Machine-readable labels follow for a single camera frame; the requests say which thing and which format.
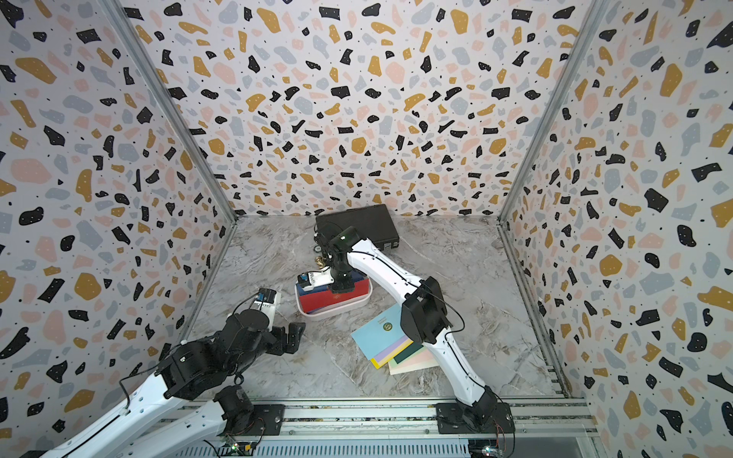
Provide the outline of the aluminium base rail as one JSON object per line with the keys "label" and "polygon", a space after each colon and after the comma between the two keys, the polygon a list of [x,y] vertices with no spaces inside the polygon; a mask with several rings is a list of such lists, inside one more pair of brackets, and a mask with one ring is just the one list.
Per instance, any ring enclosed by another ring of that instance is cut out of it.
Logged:
{"label": "aluminium base rail", "polygon": [[[258,439],[253,457],[603,457],[586,404],[507,399],[484,431],[458,425],[445,399],[270,400],[282,405],[280,432]],[[221,439],[165,457],[219,457]]]}

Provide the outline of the pink envelope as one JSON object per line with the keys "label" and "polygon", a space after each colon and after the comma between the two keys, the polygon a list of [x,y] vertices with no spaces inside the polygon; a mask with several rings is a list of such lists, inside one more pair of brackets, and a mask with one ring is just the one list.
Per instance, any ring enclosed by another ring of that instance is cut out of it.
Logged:
{"label": "pink envelope", "polygon": [[[435,362],[437,363],[437,360],[433,357],[433,355],[425,348],[422,348],[420,351],[414,353],[412,357],[404,360],[400,366],[412,366],[413,364],[421,364],[421,363],[427,363],[427,362]],[[390,364],[396,364],[393,360],[389,362]]]}

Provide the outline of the light blue envelope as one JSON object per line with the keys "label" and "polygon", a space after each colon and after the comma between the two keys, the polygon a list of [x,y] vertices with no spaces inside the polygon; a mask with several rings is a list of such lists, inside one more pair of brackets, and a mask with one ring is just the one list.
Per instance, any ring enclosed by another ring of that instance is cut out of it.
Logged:
{"label": "light blue envelope", "polygon": [[393,305],[351,333],[368,360],[403,337],[408,338],[402,330],[401,317],[402,305]]}

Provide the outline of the white storage tray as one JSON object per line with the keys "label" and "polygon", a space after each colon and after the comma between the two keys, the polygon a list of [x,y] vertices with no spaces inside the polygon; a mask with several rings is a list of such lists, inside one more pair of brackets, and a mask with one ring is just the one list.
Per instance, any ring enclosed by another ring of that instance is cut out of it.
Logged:
{"label": "white storage tray", "polygon": [[329,268],[300,274],[295,284],[297,309],[309,319],[322,320],[366,305],[372,295],[371,280],[357,270],[351,278],[353,290],[337,293]]}

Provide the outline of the dark blue envelope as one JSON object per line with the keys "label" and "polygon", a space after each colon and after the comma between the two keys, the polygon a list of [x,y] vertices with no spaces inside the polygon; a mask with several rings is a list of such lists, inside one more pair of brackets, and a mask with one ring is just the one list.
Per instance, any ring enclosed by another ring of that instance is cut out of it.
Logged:
{"label": "dark blue envelope", "polygon": [[364,282],[367,279],[368,278],[362,275],[360,272],[353,271],[351,273],[351,282],[353,282],[354,284],[359,284],[359,282]]}

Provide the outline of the lilac envelope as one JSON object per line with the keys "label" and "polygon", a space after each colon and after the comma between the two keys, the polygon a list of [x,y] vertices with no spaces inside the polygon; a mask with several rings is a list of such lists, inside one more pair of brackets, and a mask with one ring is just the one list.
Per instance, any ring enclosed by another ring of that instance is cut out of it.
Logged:
{"label": "lilac envelope", "polygon": [[403,337],[399,341],[396,341],[380,353],[376,354],[370,359],[370,362],[376,367],[381,368],[391,361],[395,356],[404,351],[412,344],[412,340],[407,337]]}

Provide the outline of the aluminium corner post left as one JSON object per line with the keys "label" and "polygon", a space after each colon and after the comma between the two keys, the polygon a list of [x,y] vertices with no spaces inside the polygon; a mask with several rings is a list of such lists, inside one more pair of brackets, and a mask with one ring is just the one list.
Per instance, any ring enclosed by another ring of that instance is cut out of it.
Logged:
{"label": "aluminium corner post left", "polygon": [[206,158],[202,152],[200,152],[198,143],[191,135],[181,113],[173,103],[173,99],[170,97],[165,84],[158,76],[157,70],[150,59],[150,56],[146,53],[143,45],[141,44],[141,40],[139,39],[136,30],[130,24],[122,5],[119,1],[108,0],[100,0],[99,5],[110,21],[114,31],[124,44],[128,55],[130,55],[131,59],[137,65],[137,68],[139,68],[140,75],[145,80],[158,105],[160,105],[160,109],[164,113],[164,116],[170,122],[176,135],[181,139],[185,150],[191,156],[192,162],[197,166],[200,175],[202,176],[202,180],[211,191],[213,199],[219,207],[219,210],[223,215],[225,215],[230,223],[236,223],[237,215],[231,209],[223,189],[221,189],[221,185],[214,177]]}

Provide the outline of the aluminium corner post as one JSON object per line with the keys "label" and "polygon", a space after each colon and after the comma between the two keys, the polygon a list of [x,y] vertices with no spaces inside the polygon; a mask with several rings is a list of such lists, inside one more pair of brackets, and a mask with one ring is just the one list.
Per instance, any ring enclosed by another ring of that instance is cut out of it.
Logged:
{"label": "aluminium corner post", "polygon": [[108,0],[100,0],[99,5],[110,21],[114,31],[124,44],[128,55],[130,55],[131,59],[137,65],[137,68],[139,68],[140,75],[145,80],[158,105],[160,105],[160,109],[164,113],[164,116],[170,122],[176,135],[181,139],[185,150],[191,156],[192,162],[197,166],[200,175],[202,176],[202,180],[211,191],[213,199],[219,207],[219,210],[223,215],[225,215],[230,223],[236,223],[237,215],[231,209],[223,189],[221,189],[221,185],[214,177],[206,158],[202,152],[200,152],[198,143],[191,135],[181,113],[173,103],[173,99],[170,97],[165,84],[158,76],[157,70],[150,59],[150,56],[146,53],[143,45],[141,44],[141,40],[139,39],[136,30],[130,24],[122,5],[119,1]]}
{"label": "aluminium corner post", "polygon": [[549,135],[553,126],[555,117],[559,113],[563,101],[565,101],[565,98],[570,92],[570,87],[574,81],[576,71],[584,58],[584,55],[587,53],[593,39],[593,34],[597,30],[599,24],[601,24],[601,19],[603,18],[603,15],[605,15],[608,4],[609,2],[607,0],[591,2],[589,11],[581,24],[580,31],[578,32],[578,38],[576,39],[574,48],[569,55],[562,73],[560,74],[559,82],[557,82],[557,86],[555,86],[546,110],[538,122],[538,129],[536,129],[536,133],[534,133],[529,145],[528,153],[518,169],[515,182],[511,187],[501,212],[499,213],[497,221],[500,228],[504,227],[505,223],[507,223],[511,217],[512,208],[518,202],[522,193],[523,183],[525,179],[529,177],[531,167],[538,159],[542,146],[546,141],[546,137]]}

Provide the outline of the dark green envelope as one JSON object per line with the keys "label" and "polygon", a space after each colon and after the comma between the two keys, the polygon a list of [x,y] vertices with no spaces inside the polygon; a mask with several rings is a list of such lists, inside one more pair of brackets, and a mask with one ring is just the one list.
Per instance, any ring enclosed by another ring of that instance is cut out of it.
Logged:
{"label": "dark green envelope", "polygon": [[420,351],[422,349],[422,345],[419,343],[413,342],[408,347],[406,347],[404,350],[402,350],[400,353],[398,353],[394,358],[393,361],[396,364],[401,364],[404,360],[412,357],[414,353]]}

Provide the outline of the black metal briefcase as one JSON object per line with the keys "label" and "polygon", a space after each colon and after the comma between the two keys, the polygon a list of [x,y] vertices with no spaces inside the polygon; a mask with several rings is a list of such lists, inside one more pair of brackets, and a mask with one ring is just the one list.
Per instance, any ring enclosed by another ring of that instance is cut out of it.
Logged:
{"label": "black metal briefcase", "polygon": [[353,227],[361,238],[370,239],[382,251],[397,248],[400,237],[385,204],[321,214],[316,217],[314,240],[318,251],[335,236]]}

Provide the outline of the aluminium corner post right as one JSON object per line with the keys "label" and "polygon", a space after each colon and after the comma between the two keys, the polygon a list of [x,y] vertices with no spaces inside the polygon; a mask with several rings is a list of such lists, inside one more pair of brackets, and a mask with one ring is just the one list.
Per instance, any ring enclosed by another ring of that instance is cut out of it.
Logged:
{"label": "aluminium corner post right", "polygon": [[587,53],[593,39],[593,34],[597,30],[599,24],[601,24],[601,19],[603,18],[603,15],[605,15],[608,4],[609,2],[607,0],[591,2],[589,11],[581,24],[580,31],[578,32],[578,38],[576,39],[574,48],[569,55],[562,73],[560,74],[559,82],[557,82],[557,86],[555,86],[546,110],[538,122],[538,129],[536,129],[536,133],[534,133],[529,145],[528,153],[518,169],[515,182],[511,187],[501,212],[499,213],[497,221],[500,228],[504,227],[505,223],[507,223],[511,217],[512,208],[518,202],[522,193],[523,183],[525,179],[529,177],[531,167],[538,159],[542,146],[546,141],[546,137],[549,135],[553,126],[555,117],[559,113],[563,101],[565,101],[565,98],[570,92],[570,87],[574,81],[576,71],[584,58],[584,55]]}

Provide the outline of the bright yellow envelope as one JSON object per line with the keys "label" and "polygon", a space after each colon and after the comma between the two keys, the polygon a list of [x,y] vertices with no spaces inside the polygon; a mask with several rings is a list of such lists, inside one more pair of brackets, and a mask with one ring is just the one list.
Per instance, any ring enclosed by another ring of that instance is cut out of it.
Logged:
{"label": "bright yellow envelope", "polygon": [[374,358],[372,358],[370,362],[375,368],[379,369],[382,366],[385,366],[385,364],[388,364],[390,361],[392,361],[398,353],[400,353],[410,344],[411,342],[404,342],[400,345],[397,345],[396,347],[387,348],[383,352],[377,354]]}

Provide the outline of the red envelope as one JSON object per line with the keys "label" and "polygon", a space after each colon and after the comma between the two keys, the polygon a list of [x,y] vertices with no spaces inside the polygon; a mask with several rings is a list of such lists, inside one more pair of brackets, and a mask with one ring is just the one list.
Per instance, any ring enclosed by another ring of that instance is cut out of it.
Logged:
{"label": "red envelope", "polygon": [[346,294],[335,294],[328,287],[319,287],[306,292],[297,284],[295,292],[299,309],[307,315],[315,316],[367,298],[371,294],[371,282],[370,280],[359,282],[355,284],[355,290]]}

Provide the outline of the small electronics board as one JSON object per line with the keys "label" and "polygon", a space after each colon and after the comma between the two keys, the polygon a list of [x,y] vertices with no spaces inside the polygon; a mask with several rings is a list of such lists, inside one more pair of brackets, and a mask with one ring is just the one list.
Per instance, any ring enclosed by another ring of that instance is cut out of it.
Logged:
{"label": "small electronics board", "polygon": [[253,457],[256,447],[256,442],[239,441],[232,436],[223,436],[218,455],[219,457]]}

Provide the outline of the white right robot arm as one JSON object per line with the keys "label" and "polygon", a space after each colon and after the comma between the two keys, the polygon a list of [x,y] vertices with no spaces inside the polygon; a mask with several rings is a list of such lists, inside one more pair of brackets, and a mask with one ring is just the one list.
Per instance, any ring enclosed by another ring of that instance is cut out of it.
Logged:
{"label": "white right robot arm", "polygon": [[455,340],[457,330],[448,317],[452,306],[446,303],[438,280],[408,272],[353,227],[337,232],[316,228],[314,240],[325,266],[319,274],[311,274],[309,282],[336,294],[354,290],[354,271],[376,282],[401,305],[404,334],[423,345],[448,378],[461,422],[476,432],[494,423],[499,397],[473,370]]}

